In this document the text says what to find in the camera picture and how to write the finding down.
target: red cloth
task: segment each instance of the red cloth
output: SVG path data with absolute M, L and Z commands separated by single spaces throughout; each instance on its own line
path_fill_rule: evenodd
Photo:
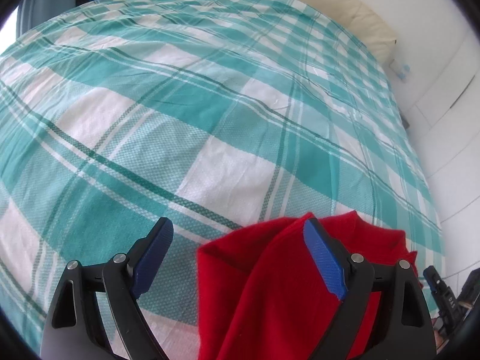
M 308 359 L 339 305 L 303 240 L 312 217 L 259 223 L 198 249 L 199 360 Z M 401 230 L 370 225 L 354 211 L 320 222 L 350 253 L 414 266 L 417 252 L 408 252 Z M 370 296 L 349 358 L 363 353 L 379 299 Z

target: blue rubber tip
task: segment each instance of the blue rubber tip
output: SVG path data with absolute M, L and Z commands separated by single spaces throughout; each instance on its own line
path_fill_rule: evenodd
M 172 240 L 173 224 L 167 219 L 134 269 L 130 292 L 135 299 L 150 289 Z
M 343 268 L 310 221 L 303 225 L 303 239 L 328 291 L 343 300 L 347 294 Z

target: cream padded headboard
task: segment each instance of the cream padded headboard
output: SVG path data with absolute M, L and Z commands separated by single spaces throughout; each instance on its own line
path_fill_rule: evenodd
M 380 64 L 392 54 L 397 39 L 394 31 L 360 0 L 300 0 L 337 23 L 359 38 Z

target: metal screw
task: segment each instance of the metal screw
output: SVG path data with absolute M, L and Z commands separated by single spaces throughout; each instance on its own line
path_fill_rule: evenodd
M 406 259 L 401 259 L 398 263 L 403 269 L 409 269 L 410 263 Z
M 113 256 L 113 262 L 114 263 L 123 263 L 126 258 L 127 258 L 127 256 L 125 254 L 119 253 L 119 254 L 116 254 L 115 256 Z
M 78 267 L 78 261 L 75 259 L 69 261 L 67 264 L 67 269 L 75 269 L 76 267 Z
M 363 256 L 358 253 L 353 253 L 350 257 L 354 263 L 363 263 Z

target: teal and white checkered fabric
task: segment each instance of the teal and white checkered fabric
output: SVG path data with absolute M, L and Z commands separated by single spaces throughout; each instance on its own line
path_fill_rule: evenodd
M 172 359 L 197 356 L 197 247 L 240 226 L 357 210 L 443 269 L 382 68 L 298 0 L 95 1 L 12 45 L 0 95 L 0 306 L 35 350 L 66 262 L 160 216 L 175 237 L 139 303 Z

